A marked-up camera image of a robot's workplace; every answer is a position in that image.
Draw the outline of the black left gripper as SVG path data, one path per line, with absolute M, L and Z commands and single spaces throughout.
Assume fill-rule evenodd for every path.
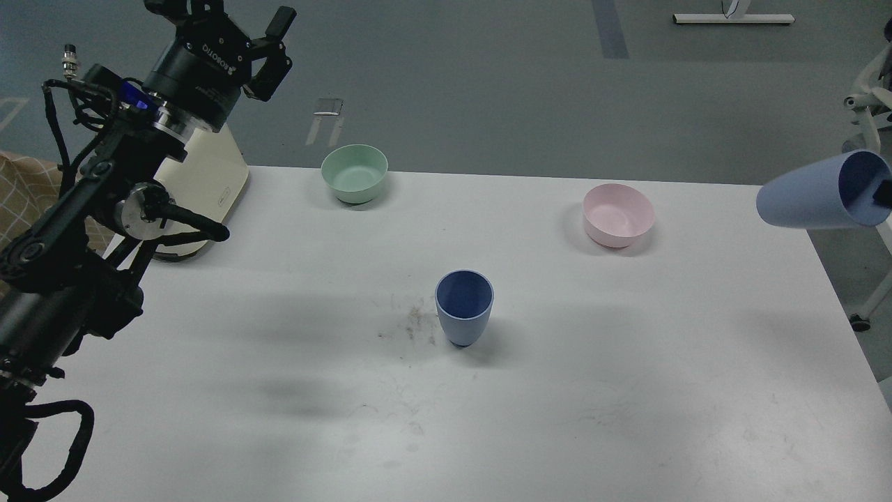
M 278 7 L 260 38 L 249 38 L 222 1 L 146 1 L 144 7 L 176 28 L 144 88 L 204 130 L 219 132 L 242 95 L 270 101 L 293 67 L 284 45 L 296 19 L 292 7 Z

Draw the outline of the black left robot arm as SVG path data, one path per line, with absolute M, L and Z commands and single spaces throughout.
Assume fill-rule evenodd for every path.
M 185 161 L 197 128 L 219 132 L 240 96 L 267 102 L 292 60 L 283 40 L 296 11 L 281 6 L 263 36 L 249 38 L 221 1 L 146 1 L 175 38 L 148 77 L 93 66 L 77 76 L 77 49 L 63 52 L 63 79 L 45 80 L 45 116 L 61 155 L 58 198 L 2 250 L 2 493 L 48 501 L 84 461 L 95 413 L 81 400 L 34 404 L 61 379 L 56 366 L 83 337 L 111 339 L 142 314 L 139 283 L 157 248 L 221 242 L 229 229 L 179 206 L 155 175 Z M 22 482 L 22 458 L 41 418 L 76 413 L 61 472 L 42 488 Z

